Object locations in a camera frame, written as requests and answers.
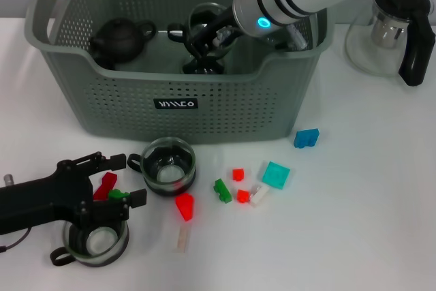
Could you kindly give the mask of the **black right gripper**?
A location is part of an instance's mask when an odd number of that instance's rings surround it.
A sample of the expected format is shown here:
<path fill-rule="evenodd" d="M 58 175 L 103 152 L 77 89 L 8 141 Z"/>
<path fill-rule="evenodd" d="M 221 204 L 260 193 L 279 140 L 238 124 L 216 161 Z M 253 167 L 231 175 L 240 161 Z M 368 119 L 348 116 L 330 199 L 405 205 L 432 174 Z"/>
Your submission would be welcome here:
<path fill-rule="evenodd" d="M 202 59 L 218 61 L 222 59 L 222 54 L 214 46 L 210 46 L 209 43 L 211 43 L 216 32 L 224 27 L 238 28 L 232 6 L 226 8 L 197 33 L 191 30 L 186 31 L 185 47 L 196 61 Z"/>

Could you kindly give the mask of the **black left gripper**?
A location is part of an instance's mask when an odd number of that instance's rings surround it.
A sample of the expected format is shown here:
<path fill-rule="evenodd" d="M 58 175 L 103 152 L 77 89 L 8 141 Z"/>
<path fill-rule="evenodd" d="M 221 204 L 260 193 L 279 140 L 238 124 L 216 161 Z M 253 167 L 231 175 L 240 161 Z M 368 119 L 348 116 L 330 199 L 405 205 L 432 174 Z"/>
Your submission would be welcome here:
<path fill-rule="evenodd" d="M 2 187 L 1 234 L 59 220 L 80 228 L 127 221 L 130 209 L 146 204 L 146 190 L 92 203 L 93 187 L 89 179 L 99 172 L 122 170 L 126 166 L 125 154 L 106 157 L 98 151 L 59 162 L 48 177 Z"/>

